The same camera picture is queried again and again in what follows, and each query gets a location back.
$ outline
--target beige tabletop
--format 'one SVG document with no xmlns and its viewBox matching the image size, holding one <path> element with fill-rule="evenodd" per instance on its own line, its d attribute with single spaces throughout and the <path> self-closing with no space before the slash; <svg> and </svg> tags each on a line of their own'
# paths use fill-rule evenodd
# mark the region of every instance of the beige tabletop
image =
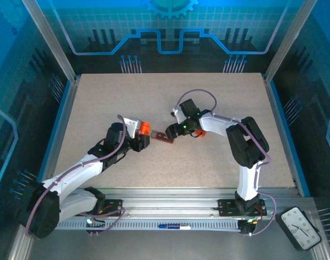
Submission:
<svg viewBox="0 0 330 260">
<path fill-rule="evenodd" d="M 175 123 L 170 115 L 186 91 L 212 92 L 215 113 L 252 116 L 267 139 L 273 162 L 261 169 L 261 187 L 293 187 L 292 176 L 260 73 L 83 74 L 62 143 L 55 174 L 79 161 L 118 122 L 117 114 L 150 122 L 164 132 Z M 201 109 L 214 102 L 205 93 L 190 93 Z M 151 139 L 140 153 L 127 156 L 83 187 L 226 187 L 238 185 L 239 168 L 228 139 L 214 133 L 204 138 L 181 136 L 174 144 Z"/>
</svg>

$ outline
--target clock face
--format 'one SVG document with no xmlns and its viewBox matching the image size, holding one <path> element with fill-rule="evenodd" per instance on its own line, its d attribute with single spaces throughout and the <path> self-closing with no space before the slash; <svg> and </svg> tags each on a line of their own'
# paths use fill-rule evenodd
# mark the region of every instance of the clock face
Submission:
<svg viewBox="0 0 330 260">
<path fill-rule="evenodd" d="M 307 250 L 321 241 L 318 233 L 298 207 L 283 213 L 281 219 L 302 249 Z"/>
</svg>

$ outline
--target analog clock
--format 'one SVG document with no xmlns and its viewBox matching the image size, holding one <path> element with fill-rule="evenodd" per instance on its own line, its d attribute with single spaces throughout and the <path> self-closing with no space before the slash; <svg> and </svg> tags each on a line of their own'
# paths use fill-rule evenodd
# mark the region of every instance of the analog clock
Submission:
<svg viewBox="0 0 330 260">
<path fill-rule="evenodd" d="M 318 230 L 298 207 L 287 209 L 277 215 L 276 220 L 295 248 L 299 250 L 309 250 L 321 242 Z"/>
</svg>

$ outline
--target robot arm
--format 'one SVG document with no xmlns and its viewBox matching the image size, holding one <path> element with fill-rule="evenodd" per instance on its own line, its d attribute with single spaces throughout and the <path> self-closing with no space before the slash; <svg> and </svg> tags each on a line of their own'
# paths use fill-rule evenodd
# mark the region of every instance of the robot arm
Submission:
<svg viewBox="0 0 330 260">
<path fill-rule="evenodd" d="M 122 144 L 123 124 L 113 123 L 108 129 L 106 138 L 103 139 L 103 144 L 101 140 L 91 148 L 88 154 L 70 168 L 72 171 L 69 173 L 65 171 L 42 183 L 35 180 L 30 181 L 24 189 L 20 207 L 16 211 L 18 222 L 26 226 L 35 203 L 52 183 L 56 185 L 43 197 L 30 224 L 31 233 L 38 238 L 48 236 L 59 222 L 79 213 L 99 214 L 100 210 L 104 208 L 104 194 L 92 187 L 75 190 L 88 179 L 99 175 L 111 165 L 119 162 L 129 150 L 140 152 L 150 143 L 148 123 L 135 118 L 125 118 L 124 122 L 127 132 Z M 120 148 L 115 154 L 99 160 L 113 152 L 119 145 Z"/>
<path fill-rule="evenodd" d="M 257 166 L 264 160 L 264 155 L 251 139 L 246 140 L 248 134 L 236 121 L 244 124 L 267 152 L 268 143 L 257 123 L 251 117 L 232 121 L 224 116 L 212 115 L 207 109 L 200 111 L 191 99 L 184 101 L 179 106 L 180 108 L 173 109 L 171 113 L 176 117 L 177 123 L 166 129 L 167 137 L 173 140 L 180 135 L 192 134 L 197 129 L 226 136 L 234 159 L 240 165 L 240 182 L 236 192 L 236 202 L 238 201 L 240 211 L 243 213 L 258 201 L 256 190 L 260 169 L 257 169 Z"/>
</svg>

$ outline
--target gear logo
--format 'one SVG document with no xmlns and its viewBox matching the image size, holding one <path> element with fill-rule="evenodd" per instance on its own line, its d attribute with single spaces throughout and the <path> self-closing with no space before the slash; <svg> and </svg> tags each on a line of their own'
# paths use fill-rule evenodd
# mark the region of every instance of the gear logo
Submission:
<svg viewBox="0 0 330 260">
<path fill-rule="evenodd" d="M 198 4 L 197 0 L 144 0 L 149 11 L 161 18 L 173 17 L 179 18 L 180 15 L 186 15 L 187 11 L 192 11 L 193 6 Z"/>
<path fill-rule="evenodd" d="M 14 28 L 18 28 L 25 17 L 25 9 L 21 0 L 0 0 L 0 12 Z"/>
</svg>

